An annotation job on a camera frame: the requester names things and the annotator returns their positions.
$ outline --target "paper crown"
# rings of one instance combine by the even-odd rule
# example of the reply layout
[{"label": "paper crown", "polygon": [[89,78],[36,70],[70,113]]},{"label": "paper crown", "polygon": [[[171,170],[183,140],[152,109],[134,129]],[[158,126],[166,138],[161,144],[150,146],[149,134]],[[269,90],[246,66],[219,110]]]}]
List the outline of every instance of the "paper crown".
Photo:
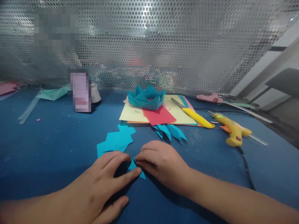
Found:
[{"label": "paper crown", "polygon": [[157,110],[163,104],[165,92],[166,90],[157,92],[152,85],[147,87],[146,90],[137,85],[134,92],[128,91],[128,99],[129,103],[135,107]]}]

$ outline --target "teal origami piece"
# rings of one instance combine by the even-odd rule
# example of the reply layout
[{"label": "teal origami piece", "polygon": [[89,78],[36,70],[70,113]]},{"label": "teal origami piece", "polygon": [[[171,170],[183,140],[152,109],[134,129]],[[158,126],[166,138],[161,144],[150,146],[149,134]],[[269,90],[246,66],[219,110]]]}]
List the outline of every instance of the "teal origami piece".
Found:
[{"label": "teal origami piece", "polygon": [[145,90],[137,85],[134,92],[128,91],[128,99],[129,103],[135,107],[157,110],[163,104],[165,92],[166,90],[157,92],[152,85]]},{"label": "teal origami piece", "polygon": [[[137,166],[136,166],[136,160],[135,160],[135,157],[131,157],[132,158],[132,162],[131,162],[131,165],[130,165],[130,167],[132,166],[132,169],[131,170],[133,170],[133,169],[135,169]],[[144,172],[143,171],[141,171],[141,174],[139,175],[142,179],[145,179],[146,180],[146,178],[145,178],[145,174],[144,174]]]},{"label": "teal origami piece", "polygon": [[156,133],[161,137],[161,139],[163,139],[163,133],[165,133],[170,141],[171,136],[177,138],[180,141],[182,141],[182,138],[187,141],[187,138],[185,137],[182,130],[174,126],[173,124],[159,124],[153,127],[156,129]]},{"label": "teal origami piece", "polygon": [[53,89],[53,90],[42,90],[40,95],[36,96],[37,98],[46,99],[46,100],[57,100],[60,97],[64,96],[68,93],[70,88],[65,86],[60,89]]},{"label": "teal origami piece", "polygon": [[106,140],[97,144],[97,157],[101,157],[106,152],[121,151],[124,152],[133,139],[126,132],[110,132],[107,134]]},{"label": "teal origami piece", "polygon": [[176,127],[173,124],[167,124],[166,125],[168,130],[170,131],[171,135],[175,138],[177,138],[178,140],[182,141],[182,138],[185,139],[187,141],[186,136],[184,135],[184,133],[182,132],[181,129],[179,129],[178,127]]},{"label": "teal origami piece", "polygon": [[118,129],[120,132],[126,132],[129,135],[134,134],[136,132],[135,128],[131,124],[128,124],[127,121],[119,124]]}]

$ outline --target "yellow utility knife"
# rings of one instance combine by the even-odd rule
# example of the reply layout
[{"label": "yellow utility knife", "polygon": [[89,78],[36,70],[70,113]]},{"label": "yellow utility knife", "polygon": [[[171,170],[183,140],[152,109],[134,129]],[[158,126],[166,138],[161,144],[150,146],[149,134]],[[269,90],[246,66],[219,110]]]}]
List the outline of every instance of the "yellow utility knife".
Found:
[{"label": "yellow utility knife", "polygon": [[215,125],[208,122],[206,119],[204,119],[202,116],[191,110],[190,108],[185,107],[184,105],[180,104],[178,101],[176,101],[174,98],[171,98],[171,100],[181,107],[181,109],[188,114],[192,119],[194,119],[196,122],[198,122],[201,126],[205,128],[214,128]]}]

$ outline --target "finger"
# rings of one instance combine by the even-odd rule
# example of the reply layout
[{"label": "finger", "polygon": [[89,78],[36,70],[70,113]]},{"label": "finger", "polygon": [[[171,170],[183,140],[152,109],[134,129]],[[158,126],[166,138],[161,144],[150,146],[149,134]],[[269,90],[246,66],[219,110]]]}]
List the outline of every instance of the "finger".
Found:
[{"label": "finger", "polygon": [[94,165],[99,166],[101,169],[103,169],[115,156],[121,153],[122,153],[121,151],[107,152],[104,155],[102,155],[100,158],[98,158],[94,162]]},{"label": "finger", "polygon": [[146,160],[154,165],[158,165],[158,152],[153,151],[153,150],[143,150],[141,151],[137,156],[135,156],[135,160],[139,161],[139,160]]},{"label": "finger", "polygon": [[154,140],[154,141],[150,141],[146,144],[144,144],[140,151],[143,151],[143,150],[146,150],[146,149],[150,149],[150,150],[154,150],[154,151],[158,151],[158,148],[159,146],[161,146],[161,143],[160,141],[157,141],[157,140]]},{"label": "finger", "polygon": [[120,153],[116,155],[110,162],[106,165],[105,169],[115,173],[116,169],[124,161],[131,162],[131,157],[127,153]]},{"label": "finger", "polygon": [[157,175],[157,167],[146,161],[146,160],[140,160],[140,161],[136,161],[136,164],[139,166],[142,166],[146,171],[148,171],[151,175],[156,176]]},{"label": "finger", "polygon": [[120,191],[126,185],[128,185],[132,180],[138,177],[141,174],[141,168],[137,167],[133,169],[131,172],[124,174],[120,177],[114,178],[113,180],[113,189],[115,192]]},{"label": "finger", "polygon": [[99,216],[93,221],[93,224],[108,224],[116,219],[125,205],[129,202],[128,196],[122,196],[113,204],[103,209]]}]

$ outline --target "metal mesh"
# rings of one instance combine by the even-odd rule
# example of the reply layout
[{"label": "metal mesh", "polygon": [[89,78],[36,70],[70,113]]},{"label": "metal mesh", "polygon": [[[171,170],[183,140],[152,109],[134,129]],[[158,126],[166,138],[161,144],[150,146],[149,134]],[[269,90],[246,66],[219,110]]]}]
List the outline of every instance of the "metal mesh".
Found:
[{"label": "metal mesh", "polygon": [[[298,19],[299,0],[6,0],[1,80],[66,83],[88,68],[102,87],[229,94]],[[79,10],[79,52],[34,48],[35,8]]]}]

